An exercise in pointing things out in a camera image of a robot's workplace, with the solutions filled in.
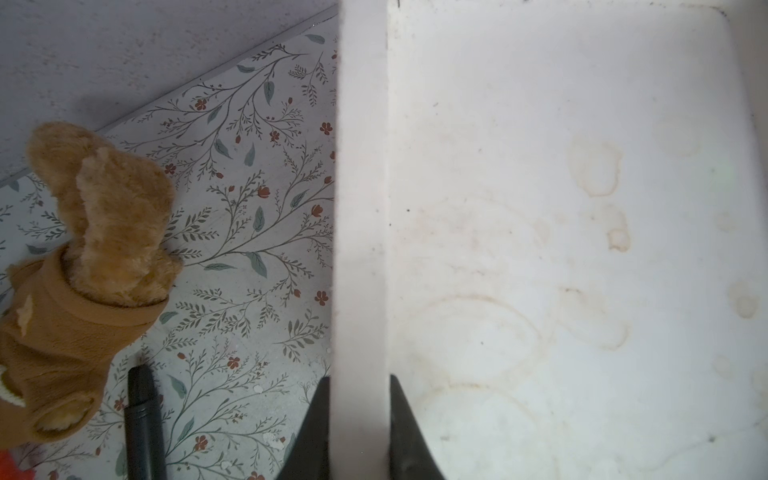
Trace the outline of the white three-drawer cabinet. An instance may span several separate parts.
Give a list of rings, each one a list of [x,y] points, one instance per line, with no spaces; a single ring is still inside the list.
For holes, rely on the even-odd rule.
[[[767,475],[767,5],[344,1],[330,459]]]

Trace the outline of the orange fish plush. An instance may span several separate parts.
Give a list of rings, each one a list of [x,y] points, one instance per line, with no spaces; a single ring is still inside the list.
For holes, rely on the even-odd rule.
[[[34,480],[34,469],[20,469],[8,451],[0,453],[0,480]]]

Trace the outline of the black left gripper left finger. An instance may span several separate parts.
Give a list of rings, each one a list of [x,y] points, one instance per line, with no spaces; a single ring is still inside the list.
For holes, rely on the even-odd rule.
[[[329,480],[330,378],[316,388],[277,480]]]

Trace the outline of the floral table mat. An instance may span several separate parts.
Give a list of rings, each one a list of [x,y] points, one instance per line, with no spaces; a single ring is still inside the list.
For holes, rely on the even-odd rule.
[[[330,364],[338,19],[328,10],[113,123],[176,188],[184,268],[98,413],[11,453],[38,479],[127,477],[127,375],[154,372],[172,479],[273,479]]]

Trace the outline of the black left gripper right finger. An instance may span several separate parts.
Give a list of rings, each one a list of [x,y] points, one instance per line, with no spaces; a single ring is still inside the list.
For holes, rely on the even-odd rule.
[[[444,480],[395,375],[390,376],[390,477],[392,480]]]

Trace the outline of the brown plush toy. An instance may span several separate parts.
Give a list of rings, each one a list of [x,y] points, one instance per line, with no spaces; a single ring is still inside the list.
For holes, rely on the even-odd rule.
[[[114,357],[155,323],[183,267],[163,247],[175,189],[155,162],[66,122],[38,126],[27,157],[70,238],[9,269],[3,449],[56,442],[90,421]]]

